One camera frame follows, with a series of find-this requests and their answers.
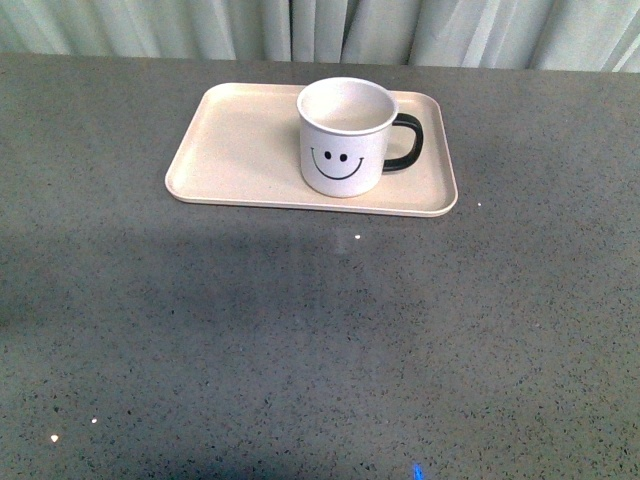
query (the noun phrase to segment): black mug handle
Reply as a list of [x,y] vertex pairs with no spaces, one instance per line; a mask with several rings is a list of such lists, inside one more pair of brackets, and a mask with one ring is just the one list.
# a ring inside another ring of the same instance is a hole
[[385,160],[384,167],[382,168],[383,172],[395,172],[398,170],[403,170],[416,163],[416,160],[418,160],[420,152],[422,151],[422,144],[424,143],[424,133],[422,133],[422,125],[420,124],[420,121],[413,115],[409,115],[408,113],[399,113],[391,125],[393,125],[394,127],[410,128],[415,132],[416,139],[413,142],[411,151],[404,157]]

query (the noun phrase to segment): countertop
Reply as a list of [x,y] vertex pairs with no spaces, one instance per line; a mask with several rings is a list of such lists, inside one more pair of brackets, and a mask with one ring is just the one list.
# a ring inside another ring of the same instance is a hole
[[[343,75],[440,103],[451,212],[167,192],[208,88]],[[0,477],[637,478],[638,111],[637,74],[0,55]]]

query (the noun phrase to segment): rectangular tray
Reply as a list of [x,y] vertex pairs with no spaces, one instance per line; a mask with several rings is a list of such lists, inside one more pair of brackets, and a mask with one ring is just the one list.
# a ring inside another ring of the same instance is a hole
[[[165,185],[188,203],[437,217],[458,199],[438,104],[414,92],[393,92],[400,111],[422,123],[425,142],[412,167],[386,173],[358,197],[332,198],[300,173],[298,85],[225,83],[209,89],[176,152]],[[408,128],[392,128],[388,158],[406,154]]]

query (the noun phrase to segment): white mug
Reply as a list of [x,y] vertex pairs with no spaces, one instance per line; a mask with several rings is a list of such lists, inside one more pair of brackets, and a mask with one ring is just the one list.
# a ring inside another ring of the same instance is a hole
[[[417,118],[398,113],[393,95],[358,78],[326,78],[305,87],[297,101],[300,113],[300,167],[314,190],[332,197],[368,192],[383,172],[413,165],[424,134]],[[385,160],[392,126],[411,128],[411,151]]]

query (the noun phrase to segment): white curtain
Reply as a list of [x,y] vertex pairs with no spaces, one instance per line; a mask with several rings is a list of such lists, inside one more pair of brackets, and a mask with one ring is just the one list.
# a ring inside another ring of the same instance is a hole
[[0,0],[0,52],[640,71],[640,0]]

